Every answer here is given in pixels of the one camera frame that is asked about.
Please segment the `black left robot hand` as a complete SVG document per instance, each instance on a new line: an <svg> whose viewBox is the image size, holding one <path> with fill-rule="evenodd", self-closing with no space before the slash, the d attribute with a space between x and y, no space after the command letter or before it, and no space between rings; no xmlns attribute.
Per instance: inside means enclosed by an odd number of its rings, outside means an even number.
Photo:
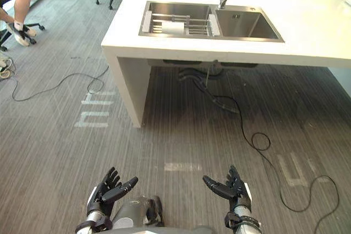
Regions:
<svg viewBox="0 0 351 234"><path fill-rule="evenodd" d="M111 167L90 195L87 203L87 215L92 212L101 212L110 217L115 202L130 192L138 180L138 177L134 176L122 183L116 168Z"/></svg>

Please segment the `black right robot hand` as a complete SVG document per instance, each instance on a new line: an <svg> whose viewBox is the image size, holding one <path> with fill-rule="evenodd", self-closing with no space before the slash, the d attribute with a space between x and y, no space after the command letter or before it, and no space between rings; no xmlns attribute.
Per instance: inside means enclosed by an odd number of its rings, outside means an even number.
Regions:
<svg viewBox="0 0 351 234"><path fill-rule="evenodd" d="M202 179L213 193L229 201L231 212L234 212L237 207L244 207L251 212L251 199L234 165L230 166L227 180L224 184L213 180L207 175L204 175Z"/></svg>

